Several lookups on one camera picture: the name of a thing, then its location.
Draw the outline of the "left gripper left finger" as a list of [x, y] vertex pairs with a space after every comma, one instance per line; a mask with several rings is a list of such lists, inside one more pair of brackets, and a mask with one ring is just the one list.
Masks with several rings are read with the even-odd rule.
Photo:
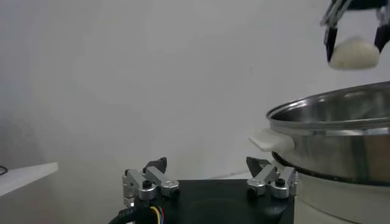
[[180, 195], [180, 184], [166, 176], [167, 157], [149, 161], [141, 171], [126, 169], [122, 175], [122, 199], [126, 207], [135, 206], [135, 201], [152, 201], [158, 195], [174, 199]]

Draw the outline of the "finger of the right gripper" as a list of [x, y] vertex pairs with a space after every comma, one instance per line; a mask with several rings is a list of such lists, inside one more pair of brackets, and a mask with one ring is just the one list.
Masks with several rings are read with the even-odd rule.
[[389, 42], [389, 6], [386, 5], [376, 9], [375, 14], [379, 21], [379, 26], [375, 34], [374, 45], [381, 53]]
[[332, 59], [335, 48], [336, 37], [338, 33], [338, 22], [349, 8], [349, 5], [350, 0], [331, 1], [328, 9], [320, 21], [320, 26], [326, 27], [324, 35], [324, 46], [328, 63]]

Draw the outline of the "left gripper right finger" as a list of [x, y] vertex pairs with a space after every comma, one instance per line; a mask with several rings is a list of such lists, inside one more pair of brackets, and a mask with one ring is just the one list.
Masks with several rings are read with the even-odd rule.
[[293, 167], [279, 169], [266, 159], [247, 157], [246, 164], [252, 175], [247, 180], [249, 198], [263, 196], [267, 191], [274, 198], [288, 198], [297, 195], [297, 172]]

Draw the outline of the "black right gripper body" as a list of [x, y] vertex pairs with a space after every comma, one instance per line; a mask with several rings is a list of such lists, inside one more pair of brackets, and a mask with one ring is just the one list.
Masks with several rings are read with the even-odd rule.
[[388, 4], [388, 0], [351, 0], [349, 10], [380, 9]]

